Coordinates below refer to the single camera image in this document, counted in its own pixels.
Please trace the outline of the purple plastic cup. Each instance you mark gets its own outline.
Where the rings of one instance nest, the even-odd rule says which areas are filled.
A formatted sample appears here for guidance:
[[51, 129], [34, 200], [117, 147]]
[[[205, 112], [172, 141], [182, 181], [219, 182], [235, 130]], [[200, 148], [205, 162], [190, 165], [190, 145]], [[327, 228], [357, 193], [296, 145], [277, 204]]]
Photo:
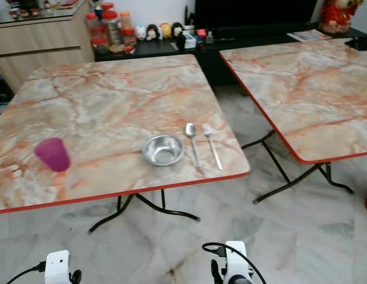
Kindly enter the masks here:
[[61, 138], [48, 138], [34, 149], [35, 155], [54, 172], [63, 172], [70, 168], [70, 157]]

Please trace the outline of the steel fork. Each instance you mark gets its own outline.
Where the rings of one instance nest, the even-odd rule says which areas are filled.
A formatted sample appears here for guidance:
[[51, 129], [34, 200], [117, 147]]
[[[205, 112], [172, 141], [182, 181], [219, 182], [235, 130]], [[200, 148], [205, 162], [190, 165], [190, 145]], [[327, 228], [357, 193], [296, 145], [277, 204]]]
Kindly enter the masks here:
[[203, 125], [203, 133], [204, 133], [205, 137], [208, 138], [208, 143], [210, 144], [211, 153], [213, 154], [213, 157], [214, 157], [214, 160], [216, 162], [217, 168], [219, 170], [223, 170], [223, 165], [221, 163], [218, 151], [216, 149], [216, 146], [214, 146], [214, 143], [213, 143], [213, 134], [214, 134], [213, 128], [209, 124], [204, 124]]

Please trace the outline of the steel spoon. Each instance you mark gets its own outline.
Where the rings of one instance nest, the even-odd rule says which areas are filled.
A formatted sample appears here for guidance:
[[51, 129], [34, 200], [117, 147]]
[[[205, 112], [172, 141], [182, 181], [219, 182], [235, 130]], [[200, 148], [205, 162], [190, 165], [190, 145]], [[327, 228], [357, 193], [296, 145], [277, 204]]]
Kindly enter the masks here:
[[197, 145], [197, 129], [195, 129], [195, 125], [193, 122], [187, 122], [185, 124], [184, 129], [185, 135], [189, 138], [189, 142], [191, 143], [192, 147], [192, 154], [194, 155], [195, 165], [197, 168], [202, 168], [202, 163], [199, 155], [199, 149]]

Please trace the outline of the dark cluttered side shelf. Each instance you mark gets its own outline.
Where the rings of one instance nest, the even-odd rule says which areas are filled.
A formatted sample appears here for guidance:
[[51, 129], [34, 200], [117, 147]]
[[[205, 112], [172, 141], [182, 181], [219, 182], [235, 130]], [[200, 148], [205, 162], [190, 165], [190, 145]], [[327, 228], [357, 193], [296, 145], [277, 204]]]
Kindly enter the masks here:
[[14, 95], [15, 93], [13, 93], [9, 84], [5, 81], [3, 76], [0, 75], [0, 114], [2, 114], [2, 111], [9, 105]]

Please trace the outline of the black tv console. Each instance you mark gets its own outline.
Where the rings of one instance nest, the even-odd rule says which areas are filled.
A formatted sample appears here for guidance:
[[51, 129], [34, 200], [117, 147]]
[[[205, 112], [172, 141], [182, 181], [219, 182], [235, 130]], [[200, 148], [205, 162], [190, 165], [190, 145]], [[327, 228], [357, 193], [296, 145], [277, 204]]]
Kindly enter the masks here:
[[202, 44], [194, 49], [183, 50], [178, 50], [175, 40], [138, 41], [134, 52], [131, 54], [95, 54], [95, 60], [96, 62], [107, 62], [107, 60], [146, 59], [147, 57], [193, 54], [211, 86], [233, 86], [238, 83], [238, 79], [221, 58], [221, 50], [278, 45], [294, 43], [295, 41], [286, 33], [281, 33], [236, 38], [235, 40], [216, 40], [212, 44]]

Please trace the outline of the white small box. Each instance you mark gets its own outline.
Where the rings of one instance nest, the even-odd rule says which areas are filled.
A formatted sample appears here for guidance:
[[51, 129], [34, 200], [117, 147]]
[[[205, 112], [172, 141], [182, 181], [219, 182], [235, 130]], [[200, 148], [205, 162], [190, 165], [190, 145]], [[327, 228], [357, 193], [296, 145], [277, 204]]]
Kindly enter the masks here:
[[183, 47], [185, 49], [195, 49], [197, 47], [198, 40], [195, 36], [189, 33], [183, 33], [181, 39], [183, 40]]

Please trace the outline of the red lid plastic jar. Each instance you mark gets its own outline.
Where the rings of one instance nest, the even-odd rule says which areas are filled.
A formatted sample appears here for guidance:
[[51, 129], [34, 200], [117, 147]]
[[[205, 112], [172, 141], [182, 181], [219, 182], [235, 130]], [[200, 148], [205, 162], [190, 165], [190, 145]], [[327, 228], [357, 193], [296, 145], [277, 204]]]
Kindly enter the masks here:
[[85, 16], [85, 24], [86, 24], [86, 29], [90, 32], [93, 33], [95, 31], [99, 30], [100, 27], [100, 23], [97, 19], [96, 14], [94, 13], [88, 13]]
[[91, 27], [91, 45], [95, 54], [107, 54], [108, 44], [106, 41], [105, 27], [99, 25]]

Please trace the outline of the light wooden cabinet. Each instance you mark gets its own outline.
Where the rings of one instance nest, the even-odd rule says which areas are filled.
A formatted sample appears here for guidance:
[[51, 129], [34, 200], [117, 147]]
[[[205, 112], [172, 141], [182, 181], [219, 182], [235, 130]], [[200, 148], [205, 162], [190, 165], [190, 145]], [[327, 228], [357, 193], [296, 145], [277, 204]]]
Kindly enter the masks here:
[[10, 8], [0, 0], [0, 73], [13, 91], [41, 67], [94, 62], [85, 24], [92, 8], [89, 0], [17, 20], [10, 16]]

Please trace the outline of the small red lid jar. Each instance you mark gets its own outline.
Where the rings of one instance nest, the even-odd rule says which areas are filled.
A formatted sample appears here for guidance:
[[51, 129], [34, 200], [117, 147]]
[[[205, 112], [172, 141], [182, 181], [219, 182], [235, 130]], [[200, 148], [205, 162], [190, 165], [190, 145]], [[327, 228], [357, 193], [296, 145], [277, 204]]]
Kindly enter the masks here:
[[133, 49], [137, 45], [137, 36], [134, 29], [121, 28], [125, 49]]

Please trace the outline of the large red lid jar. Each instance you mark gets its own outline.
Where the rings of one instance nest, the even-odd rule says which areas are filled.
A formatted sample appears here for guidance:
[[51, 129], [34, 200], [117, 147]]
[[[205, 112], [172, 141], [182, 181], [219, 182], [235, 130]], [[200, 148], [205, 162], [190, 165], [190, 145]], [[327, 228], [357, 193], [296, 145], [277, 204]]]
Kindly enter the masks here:
[[120, 19], [116, 11], [108, 9], [102, 13], [102, 25], [105, 27], [105, 37], [111, 48], [119, 48], [123, 44], [120, 32]]

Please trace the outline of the printed magazine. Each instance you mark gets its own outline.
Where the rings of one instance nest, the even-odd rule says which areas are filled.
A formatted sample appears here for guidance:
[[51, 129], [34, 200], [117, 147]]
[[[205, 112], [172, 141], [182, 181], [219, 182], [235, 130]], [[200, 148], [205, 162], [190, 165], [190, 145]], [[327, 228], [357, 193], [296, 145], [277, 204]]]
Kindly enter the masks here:
[[287, 35], [297, 41], [319, 41], [331, 39], [330, 35], [324, 34], [316, 29], [287, 33]]

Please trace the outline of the orange filled plastic jar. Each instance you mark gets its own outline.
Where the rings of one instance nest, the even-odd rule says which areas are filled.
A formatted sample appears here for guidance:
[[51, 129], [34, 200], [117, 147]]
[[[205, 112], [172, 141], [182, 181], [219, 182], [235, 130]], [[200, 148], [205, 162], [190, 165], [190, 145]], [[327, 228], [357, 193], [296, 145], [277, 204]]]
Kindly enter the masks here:
[[120, 27], [122, 30], [133, 30], [134, 21], [130, 16], [130, 11], [120, 11]]

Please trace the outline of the black television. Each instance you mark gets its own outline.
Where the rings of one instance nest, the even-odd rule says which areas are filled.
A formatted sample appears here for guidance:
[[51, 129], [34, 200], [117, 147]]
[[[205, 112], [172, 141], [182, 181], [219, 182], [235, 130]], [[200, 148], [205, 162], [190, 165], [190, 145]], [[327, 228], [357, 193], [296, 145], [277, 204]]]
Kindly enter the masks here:
[[195, 0], [198, 29], [308, 22], [318, 0]]

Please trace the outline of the black boxy object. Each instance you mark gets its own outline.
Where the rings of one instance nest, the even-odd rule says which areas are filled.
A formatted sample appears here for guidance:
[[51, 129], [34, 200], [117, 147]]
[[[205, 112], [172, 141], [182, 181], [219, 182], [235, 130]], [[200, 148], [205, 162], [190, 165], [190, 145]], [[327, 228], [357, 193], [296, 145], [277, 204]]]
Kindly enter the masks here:
[[366, 36], [353, 36], [345, 44], [349, 48], [356, 49], [358, 51], [367, 51], [367, 35]]

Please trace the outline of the red tray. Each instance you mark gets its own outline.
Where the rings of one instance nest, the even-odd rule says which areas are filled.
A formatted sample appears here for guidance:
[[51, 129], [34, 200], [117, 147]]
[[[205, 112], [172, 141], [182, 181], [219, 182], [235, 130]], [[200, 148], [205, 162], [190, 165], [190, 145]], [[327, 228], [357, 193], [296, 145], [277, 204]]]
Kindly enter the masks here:
[[67, 10], [73, 8], [73, 6], [77, 5], [80, 0], [65, 0], [64, 2], [61, 2], [58, 6], [59, 10]]

